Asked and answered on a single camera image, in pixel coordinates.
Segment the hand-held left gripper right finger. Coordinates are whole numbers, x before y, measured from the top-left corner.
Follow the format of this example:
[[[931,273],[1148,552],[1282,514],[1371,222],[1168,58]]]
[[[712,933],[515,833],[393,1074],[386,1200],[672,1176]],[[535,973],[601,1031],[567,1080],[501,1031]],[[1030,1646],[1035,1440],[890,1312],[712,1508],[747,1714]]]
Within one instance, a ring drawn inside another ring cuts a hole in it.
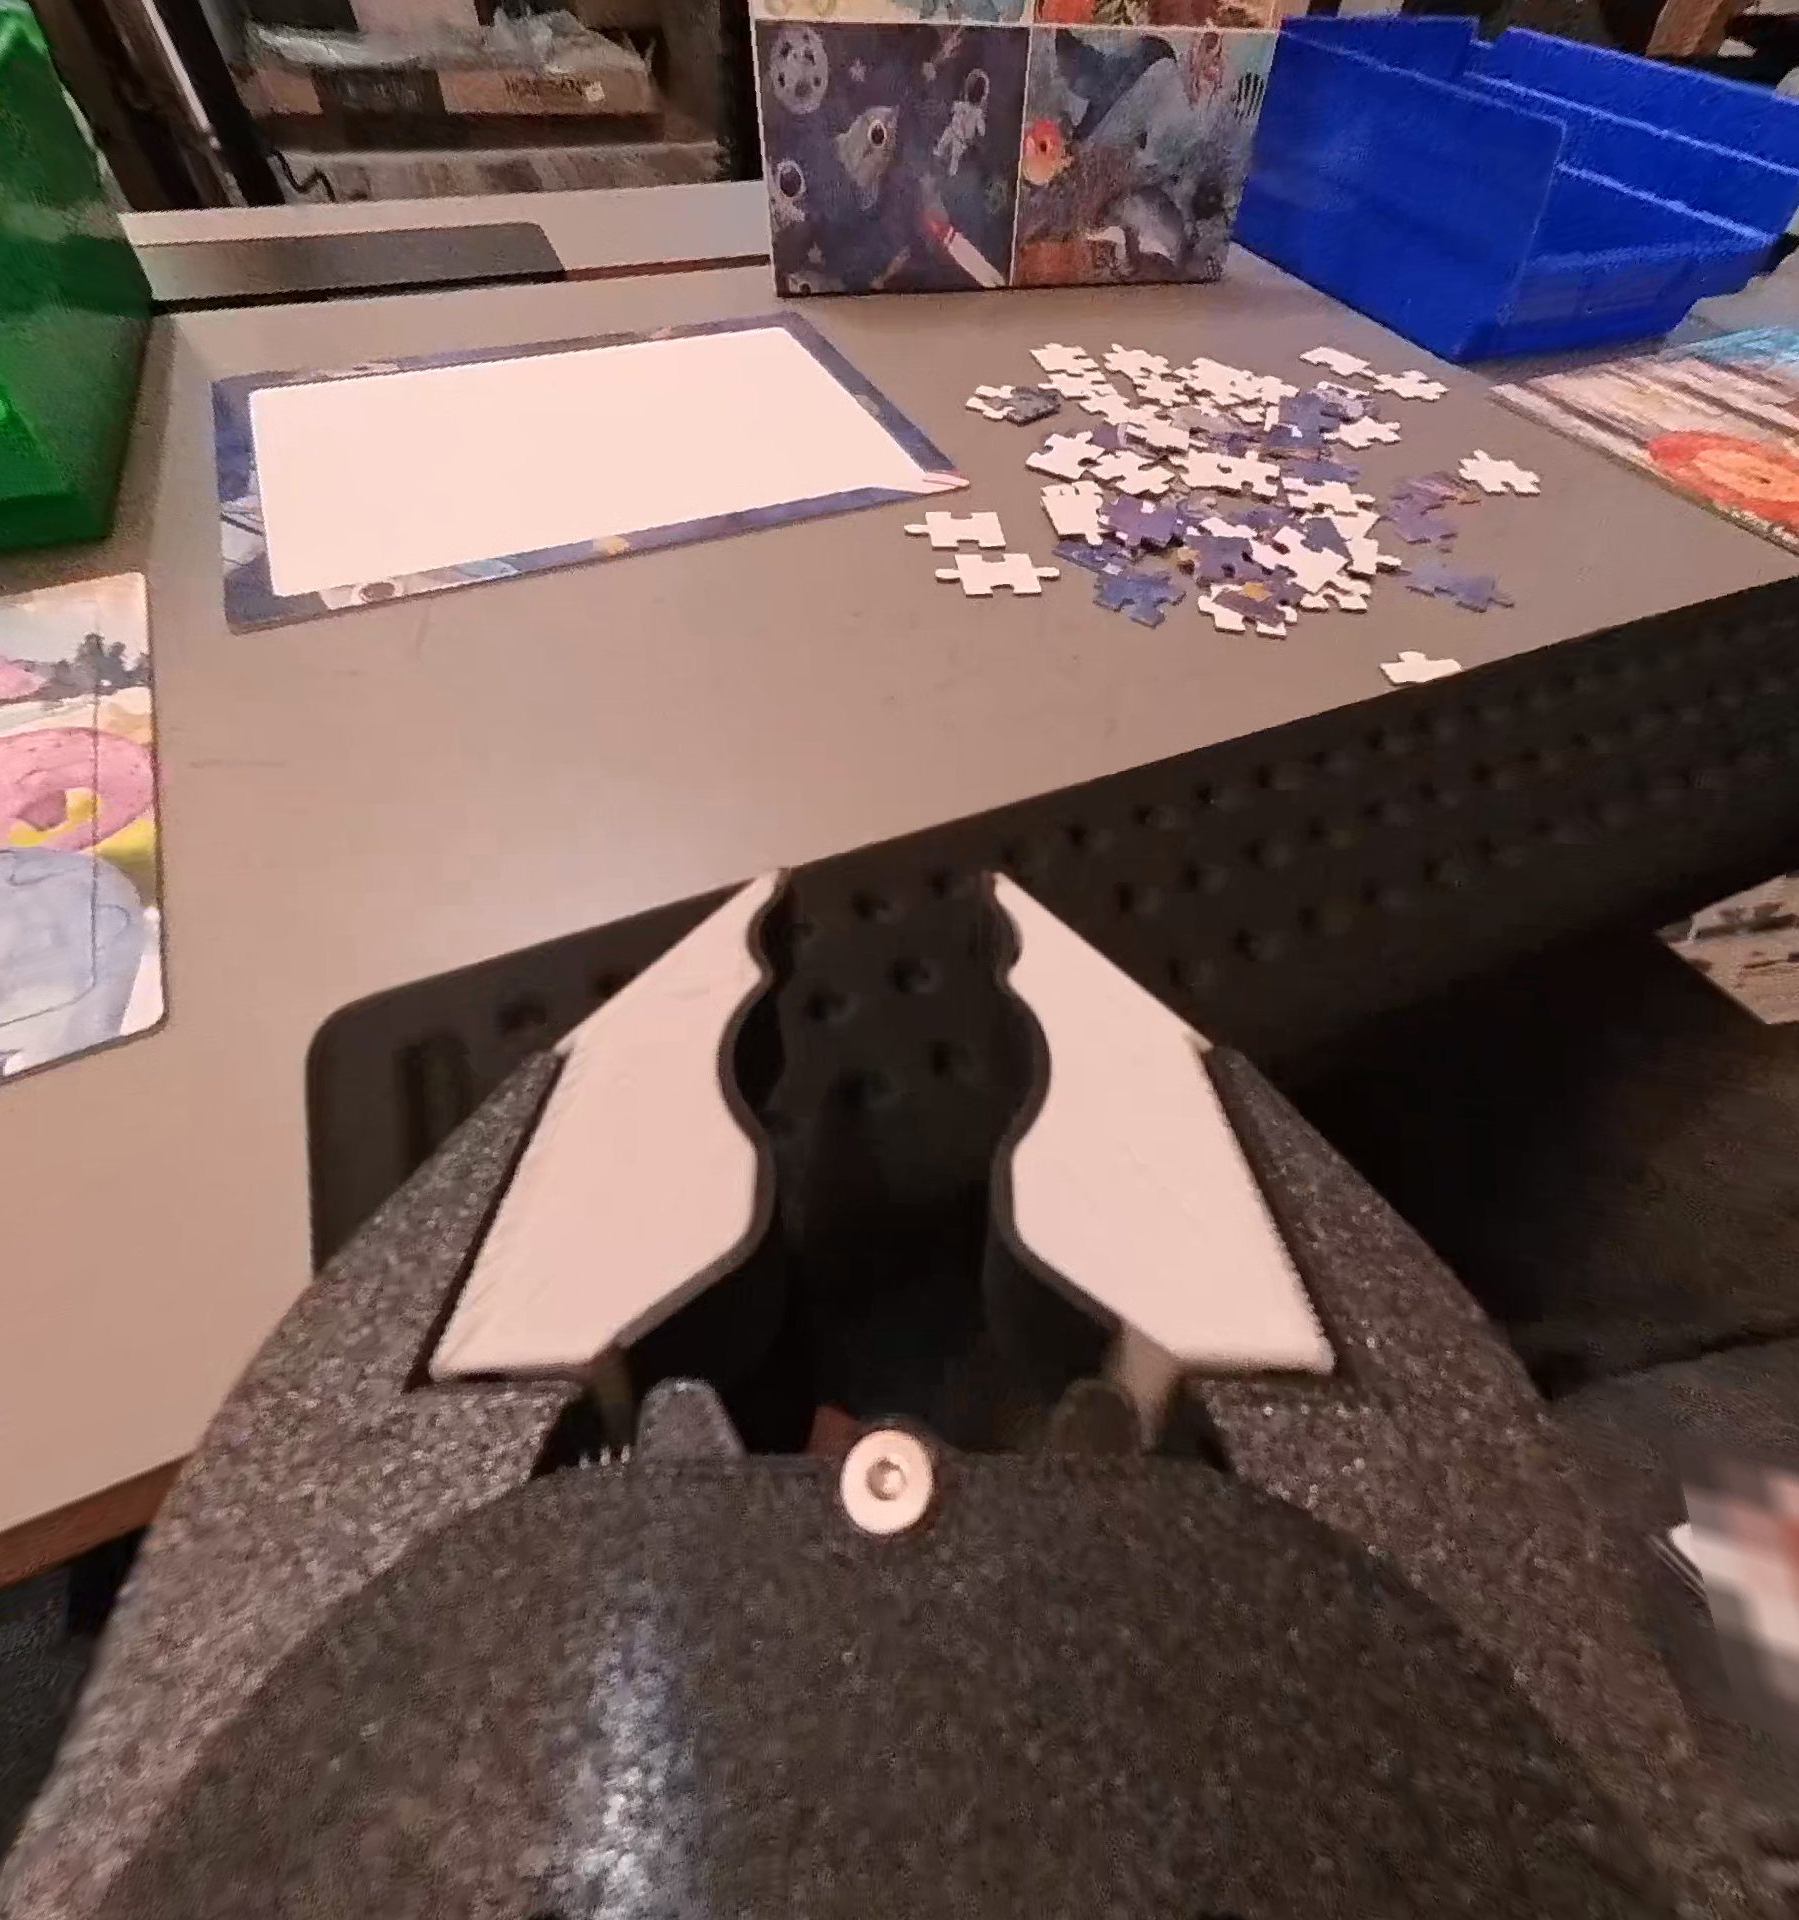
[[[993,1218],[1099,1335],[1157,1438],[1195,1381],[1329,1381],[1334,1343],[1215,1078],[1215,1048],[1018,881],[989,877],[1032,1073]]]

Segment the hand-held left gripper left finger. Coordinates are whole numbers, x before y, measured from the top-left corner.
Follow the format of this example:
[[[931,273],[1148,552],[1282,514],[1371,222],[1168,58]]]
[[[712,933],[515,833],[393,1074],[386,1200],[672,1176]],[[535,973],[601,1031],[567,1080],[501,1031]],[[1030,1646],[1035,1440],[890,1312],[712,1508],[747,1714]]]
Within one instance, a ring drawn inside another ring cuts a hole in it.
[[[430,1354],[431,1385],[670,1377],[745,1395],[787,1312],[777,1174],[739,1085],[782,870],[737,888],[554,1045]]]

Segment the pile of puzzle pieces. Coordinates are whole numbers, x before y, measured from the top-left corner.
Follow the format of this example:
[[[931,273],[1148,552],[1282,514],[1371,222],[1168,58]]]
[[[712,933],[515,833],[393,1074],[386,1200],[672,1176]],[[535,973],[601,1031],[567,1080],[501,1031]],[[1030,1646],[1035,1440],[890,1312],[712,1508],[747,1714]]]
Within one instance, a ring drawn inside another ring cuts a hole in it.
[[[1083,574],[1101,611],[1159,629],[1188,610],[1223,639],[1289,640],[1309,616],[1371,614],[1380,588],[1510,610],[1459,541],[1488,501],[1536,498],[1532,467],[1484,449],[1397,478],[1362,466],[1402,444],[1397,405],[1445,397],[1434,374],[1337,348],[1301,351],[1295,378],[1124,345],[1050,343],[1030,362],[1028,381],[980,383],[962,405],[1023,439],[1053,552],[1018,552]]]

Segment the pale blue printed board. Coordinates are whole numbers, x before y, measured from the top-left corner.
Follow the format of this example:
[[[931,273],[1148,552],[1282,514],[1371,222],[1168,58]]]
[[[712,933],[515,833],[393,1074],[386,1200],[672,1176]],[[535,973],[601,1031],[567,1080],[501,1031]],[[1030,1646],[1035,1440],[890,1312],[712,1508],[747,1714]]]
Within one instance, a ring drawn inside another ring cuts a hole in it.
[[[0,596],[0,1085],[165,1021],[150,599]]]

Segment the white puzzle tray blue rim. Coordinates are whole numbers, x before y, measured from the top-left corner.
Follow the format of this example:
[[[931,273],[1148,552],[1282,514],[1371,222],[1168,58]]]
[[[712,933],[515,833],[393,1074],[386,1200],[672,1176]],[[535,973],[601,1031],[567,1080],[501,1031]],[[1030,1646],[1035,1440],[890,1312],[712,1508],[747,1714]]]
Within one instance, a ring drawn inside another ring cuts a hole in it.
[[[213,383],[232,631],[962,492],[792,311]]]

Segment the lion puzzle board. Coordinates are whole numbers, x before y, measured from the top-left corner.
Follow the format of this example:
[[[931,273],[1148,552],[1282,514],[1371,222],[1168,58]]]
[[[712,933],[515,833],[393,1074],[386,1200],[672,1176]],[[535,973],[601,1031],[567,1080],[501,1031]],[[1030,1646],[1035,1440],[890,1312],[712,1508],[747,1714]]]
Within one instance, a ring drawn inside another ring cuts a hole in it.
[[[1799,557],[1799,329],[1725,333],[1491,392]]]

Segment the white-edged grey tabletop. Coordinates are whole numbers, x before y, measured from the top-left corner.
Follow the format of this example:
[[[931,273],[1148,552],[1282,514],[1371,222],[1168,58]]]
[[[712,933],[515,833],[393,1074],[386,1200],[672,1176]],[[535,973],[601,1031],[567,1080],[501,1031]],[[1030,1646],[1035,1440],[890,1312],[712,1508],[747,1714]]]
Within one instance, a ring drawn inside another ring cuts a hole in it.
[[[161,317],[770,268],[761,184],[126,213]]]

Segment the blue plastic bin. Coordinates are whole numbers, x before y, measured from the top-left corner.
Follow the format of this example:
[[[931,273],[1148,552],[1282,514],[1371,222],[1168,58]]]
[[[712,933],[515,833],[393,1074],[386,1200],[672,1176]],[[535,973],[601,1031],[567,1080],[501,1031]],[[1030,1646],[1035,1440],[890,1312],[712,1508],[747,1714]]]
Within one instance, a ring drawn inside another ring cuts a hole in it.
[[[1671,333],[1799,213],[1799,98],[1467,16],[1297,14],[1236,241],[1448,363]]]

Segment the green plastic bin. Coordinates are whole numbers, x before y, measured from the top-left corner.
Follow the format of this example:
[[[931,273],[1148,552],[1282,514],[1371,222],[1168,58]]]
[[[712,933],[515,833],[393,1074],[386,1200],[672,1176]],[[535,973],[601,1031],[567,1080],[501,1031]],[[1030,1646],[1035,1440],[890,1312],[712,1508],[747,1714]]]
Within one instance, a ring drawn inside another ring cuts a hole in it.
[[[109,534],[150,321],[46,35],[0,4],[0,552]]]

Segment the space and ocean print box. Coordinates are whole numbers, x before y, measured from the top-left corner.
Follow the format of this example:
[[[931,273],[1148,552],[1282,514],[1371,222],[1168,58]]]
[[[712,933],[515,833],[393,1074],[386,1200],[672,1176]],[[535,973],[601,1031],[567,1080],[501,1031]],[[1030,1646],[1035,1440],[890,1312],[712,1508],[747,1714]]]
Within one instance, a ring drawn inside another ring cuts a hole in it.
[[[750,30],[780,295],[1220,276],[1282,25]]]

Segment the cluttered dark shelf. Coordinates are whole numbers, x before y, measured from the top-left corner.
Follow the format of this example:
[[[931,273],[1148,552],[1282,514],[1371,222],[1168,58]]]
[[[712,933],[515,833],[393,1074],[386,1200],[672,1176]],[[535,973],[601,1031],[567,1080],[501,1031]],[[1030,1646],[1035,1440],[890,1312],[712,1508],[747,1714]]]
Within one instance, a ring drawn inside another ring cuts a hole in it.
[[[757,175],[747,11],[718,3],[30,3],[136,213]]]

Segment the forest flower picture box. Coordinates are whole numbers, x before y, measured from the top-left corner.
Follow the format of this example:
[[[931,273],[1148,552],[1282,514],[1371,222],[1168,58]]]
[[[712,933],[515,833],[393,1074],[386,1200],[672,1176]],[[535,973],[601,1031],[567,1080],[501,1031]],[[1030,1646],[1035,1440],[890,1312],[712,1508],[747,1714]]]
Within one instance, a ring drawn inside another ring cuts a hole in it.
[[[750,3],[751,21],[936,28],[1276,30],[1317,3]]]

